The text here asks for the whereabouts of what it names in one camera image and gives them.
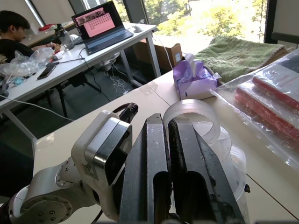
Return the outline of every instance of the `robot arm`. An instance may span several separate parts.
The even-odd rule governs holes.
[[[182,223],[244,223],[218,157],[192,123],[171,120],[167,139],[161,115],[154,114],[132,146],[128,122],[137,110],[129,104],[120,117],[101,112],[74,144],[71,158],[39,171],[0,208],[0,224],[57,224],[95,203],[124,223],[159,224],[174,217]],[[172,187],[177,215],[169,214]]]
[[[137,112],[137,105],[128,104],[120,118],[130,122]],[[113,185],[132,148],[132,126],[120,118],[102,111],[76,141],[69,159],[36,173],[29,186],[0,208],[0,223],[56,224],[95,203],[117,221]]]

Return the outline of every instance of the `laptop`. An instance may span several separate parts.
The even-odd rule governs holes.
[[[123,26],[113,1],[72,16],[72,19],[89,54],[133,36]]]

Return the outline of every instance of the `computer mouse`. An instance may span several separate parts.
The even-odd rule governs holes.
[[[134,27],[134,33],[140,33],[142,32],[143,30],[139,27],[139,26],[133,26]]]

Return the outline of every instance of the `water bottle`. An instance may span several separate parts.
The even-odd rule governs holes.
[[[70,38],[69,33],[64,29],[61,24],[57,24],[55,34],[59,38],[60,42],[64,45],[65,50],[71,50],[75,47],[73,41]]]

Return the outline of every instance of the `white table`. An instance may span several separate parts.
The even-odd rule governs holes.
[[[132,23],[125,23],[125,27],[129,28],[132,27]],[[98,51],[94,54],[88,55],[86,50],[83,50],[81,55],[85,58],[88,67],[94,66],[96,63],[99,62],[100,59],[103,59],[105,56],[109,56],[112,54],[115,54],[116,52],[121,53],[122,61],[125,65],[125,68],[127,70],[127,74],[129,76],[129,80],[131,84],[135,84],[137,86],[141,86],[140,83],[135,81],[133,79],[133,76],[130,71],[130,67],[124,52],[124,49],[127,47],[132,46],[133,44],[139,42],[140,40],[143,40],[146,38],[150,56],[152,59],[152,64],[154,68],[154,73],[156,77],[161,76],[159,64],[156,56],[155,46],[152,40],[152,30],[155,29],[155,25],[145,25],[145,24],[138,24],[140,28],[142,29],[142,32],[140,33],[134,33],[134,35],[124,41],[121,41],[117,44],[114,44],[110,47],[107,47],[101,51]],[[85,47],[84,44],[80,44],[75,46],[74,49],[67,51],[64,54],[64,58],[60,60],[63,61],[69,61],[72,59],[78,59],[80,58],[79,53],[80,51]],[[9,89],[9,98],[20,100],[20,101],[26,101],[46,90],[49,88],[54,87],[55,85],[73,77],[74,75],[85,71],[87,69],[87,65],[84,60],[79,61],[73,61],[69,63],[63,63],[59,64],[54,71],[45,79],[37,80],[37,77],[42,73],[42,71],[39,71],[36,75],[30,77],[26,82],[23,84],[16,86],[12,89]],[[28,130],[18,119],[16,116],[14,116],[10,109],[14,108],[19,103],[4,99],[0,101],[0,113],[6,114],[33,142],[36,140],[35,136]]]
[[[178,101],[178,96],[170,72],[39,139],[36,143],[34,173],[67,159],[75,141],[100,111],[113,110],[128,102],[137,103],[139,112],[132,122],[133,141],[135,141],[147,117],[157,112],[163,115],[169,105],[176,101]],[[205,101],[216,109],[220,115],[221,125],[229,131],[233,143],[239,146],[247,156],[247,169],[250,176],[247,178],[247,184],[250,185],[251,193],[246,194],[246,198],[251,223],[257,220],[296,220],[295,217],[299,217],[297,211],[299,197],[296,191],[298,174],[275,158],[275,155],[268,149],[264,152],[265,144],[257,139],[241,120],[234,119],[235,116],[229,107],[216,98]],[[82,208],[63,223],[91,223],[99,210],[100,207],[97,205]]]
[[[169,105],[179,101],[172,76],[171,71],[148,83],[148,86]],[[215,109],[221,126],[229,132],[232,143],[246,154],[248,176],[286,210],[299,218],[299,174],[269,150],[266,144],[257,138],[256,133],[235,116],[231,107],[216,97],[203,101]]]
[[[64,28],[66,30],[70,30],[72,27],[76,28],[75,27],[75,24],[73,21],[71,22],[67,22],[65,25],[64,25]],[[51,36],[55,35],[55,30],[45,30],[45,31],[40,31],[38,32],[37,34],[35,35],[31,35],[30,37],[26,37],[23,41],[22,41],[22,44],[25,44],[26,46],[32,46],[32,45],[36,45],[38,44],[39,42],[47,39],[47,38],[50,38]]]

